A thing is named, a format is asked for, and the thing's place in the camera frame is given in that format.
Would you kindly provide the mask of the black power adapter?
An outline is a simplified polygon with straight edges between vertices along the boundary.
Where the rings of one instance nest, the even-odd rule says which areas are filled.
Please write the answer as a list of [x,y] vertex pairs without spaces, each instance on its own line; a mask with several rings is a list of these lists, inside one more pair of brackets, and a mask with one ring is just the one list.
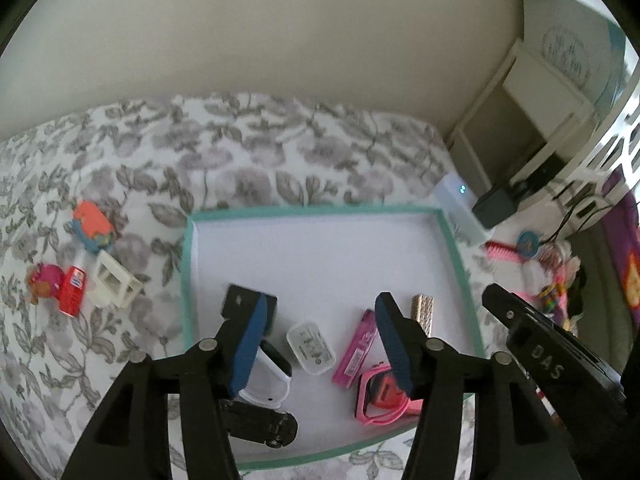
[[264,297],[267,303],[267,323],[264,335],[269,336],[272,333],[274,318],[277,314],[278,298],[276,296],[231,284],[224,297],[221,315],[225,320],[238,318],[241,314],[250,310],[250,307],[254,307],[260,297]]

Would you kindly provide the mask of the black toy car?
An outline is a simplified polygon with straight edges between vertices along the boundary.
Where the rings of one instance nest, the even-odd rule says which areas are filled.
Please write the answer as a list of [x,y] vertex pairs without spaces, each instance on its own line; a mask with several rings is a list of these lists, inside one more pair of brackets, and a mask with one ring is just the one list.
[[220,402],[220,410],[224,428],[235,439],[285,448],[297,437],[298,422],[290,413],[229,400]]

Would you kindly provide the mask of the white wall charger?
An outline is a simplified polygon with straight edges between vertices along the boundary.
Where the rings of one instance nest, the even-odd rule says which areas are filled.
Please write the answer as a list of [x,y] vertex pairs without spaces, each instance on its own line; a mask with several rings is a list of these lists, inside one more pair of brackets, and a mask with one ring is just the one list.
[[309,375],[324,374],[336,364],[333,349],[314,322],[291,327],[286,333],[286,341],[302,369]]

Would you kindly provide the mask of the cream plastic frame clip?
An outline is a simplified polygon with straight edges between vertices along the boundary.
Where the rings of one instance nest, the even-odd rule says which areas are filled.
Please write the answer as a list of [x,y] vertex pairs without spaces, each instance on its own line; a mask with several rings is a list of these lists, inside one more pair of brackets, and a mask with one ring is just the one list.
[[99,309],[127,309],[142,291],[142,283],[111,254],[101,250],[89,280],[87,296]]

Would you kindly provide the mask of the red white glue tube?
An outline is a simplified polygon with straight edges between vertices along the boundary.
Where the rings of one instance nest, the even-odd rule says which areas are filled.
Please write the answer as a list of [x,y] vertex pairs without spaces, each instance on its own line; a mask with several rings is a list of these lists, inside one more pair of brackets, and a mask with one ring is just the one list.
[[86,253],[80,252],[71,264],[64,268],[63,281],[58,297],[61,312],[71,318],[77,318],[84,300],[88,282]]

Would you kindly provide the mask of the gold greek key bar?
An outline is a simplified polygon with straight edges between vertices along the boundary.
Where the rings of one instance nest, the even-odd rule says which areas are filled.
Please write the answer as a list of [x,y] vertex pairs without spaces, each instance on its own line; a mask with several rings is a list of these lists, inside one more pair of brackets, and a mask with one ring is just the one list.
[[416,295],[411,300],[411,318],[415,320],[427,337],[431,336],[433,327],[434,298],[427,295]]

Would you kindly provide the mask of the magenta usb stick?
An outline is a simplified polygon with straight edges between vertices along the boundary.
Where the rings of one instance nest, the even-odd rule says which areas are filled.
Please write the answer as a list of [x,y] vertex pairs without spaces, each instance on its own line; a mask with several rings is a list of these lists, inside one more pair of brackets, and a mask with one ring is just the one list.
[[332,382],[344,389],[349,389],[357,378],[364,361],[378,336],[375,313],[368,309],[363,312],[347,350],[332,376]]

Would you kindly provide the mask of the pink puppy toy figure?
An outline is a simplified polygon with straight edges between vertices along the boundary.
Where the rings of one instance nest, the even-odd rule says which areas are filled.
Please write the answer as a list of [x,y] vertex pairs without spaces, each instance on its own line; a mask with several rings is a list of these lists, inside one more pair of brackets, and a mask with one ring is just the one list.
[[63,278],[64,271],[56,264],[38,263],[30,266],[25,276],[30,303],[38,304],[40,298],[60,298]]

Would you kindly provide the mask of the teal rimmed white tray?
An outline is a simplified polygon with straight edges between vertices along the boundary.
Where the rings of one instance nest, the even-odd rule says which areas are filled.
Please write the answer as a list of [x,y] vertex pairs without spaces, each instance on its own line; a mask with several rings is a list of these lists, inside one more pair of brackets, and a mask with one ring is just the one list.
[[332,384],[332,368],[302,370],[286,341],[311,322],[340,362],[364,310],[391,292],[404,315],[413,296],[435,299],[432,334],[460,353],[485,356],[468,276],[444,214],[435,208],[246,208],[194,214],[182,257],[183,339],[213,337],[231,284],[277,297],[268,339],[293,365],[282,410],[298,422],[294,442],[273,450],[231,439],[236,463],[264,470],[327,460],[368,448],[416,426],[403,417],[386,427],[354,416],[356,387]]

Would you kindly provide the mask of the pink crochet white bag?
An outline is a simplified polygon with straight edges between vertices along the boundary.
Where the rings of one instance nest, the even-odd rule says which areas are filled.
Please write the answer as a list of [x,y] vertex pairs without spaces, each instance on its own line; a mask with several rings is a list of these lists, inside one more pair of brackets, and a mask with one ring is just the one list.
[[496,283],[528,302],[566,330],[584,316],[587,277],[567,242],[544,245],[525,259],[516,247],[491,240],[485,244]]

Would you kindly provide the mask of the round blue badge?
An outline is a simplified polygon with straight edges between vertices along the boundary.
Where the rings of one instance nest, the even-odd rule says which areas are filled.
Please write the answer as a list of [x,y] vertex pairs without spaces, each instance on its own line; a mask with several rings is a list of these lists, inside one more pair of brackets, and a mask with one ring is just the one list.
[[534,231],[523,231],[516,241],[516,252],[523,260],[532,260],[540,248],[540,236]]

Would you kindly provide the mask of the black plugged charger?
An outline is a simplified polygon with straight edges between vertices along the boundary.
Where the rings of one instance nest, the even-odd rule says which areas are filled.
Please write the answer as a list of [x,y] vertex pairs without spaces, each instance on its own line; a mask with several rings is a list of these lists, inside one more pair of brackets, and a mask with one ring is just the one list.
[[525,192],[511,185],[497,185],[480,196],[472,211],[485,229],[498,226],[518,211]]

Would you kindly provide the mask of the white power bank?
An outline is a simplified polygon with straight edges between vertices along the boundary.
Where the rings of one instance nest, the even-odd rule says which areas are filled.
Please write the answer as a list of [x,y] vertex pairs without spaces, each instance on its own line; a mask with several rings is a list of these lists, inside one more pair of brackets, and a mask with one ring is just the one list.
[[445,174],[434,186],[433,194],[463,235],[474,246],[485,244],[494,230],[486,230],[473,214],[477,196],[455,171]]

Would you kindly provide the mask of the white shelf unit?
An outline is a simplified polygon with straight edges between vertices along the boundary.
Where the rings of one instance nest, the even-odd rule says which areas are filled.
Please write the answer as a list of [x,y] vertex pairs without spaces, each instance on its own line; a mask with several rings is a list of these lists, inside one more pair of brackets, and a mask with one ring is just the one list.
[[597,122],[567,76],[516,40],[447,146],[462,179],[481,196],[525,180],[549,160],[565,166]]

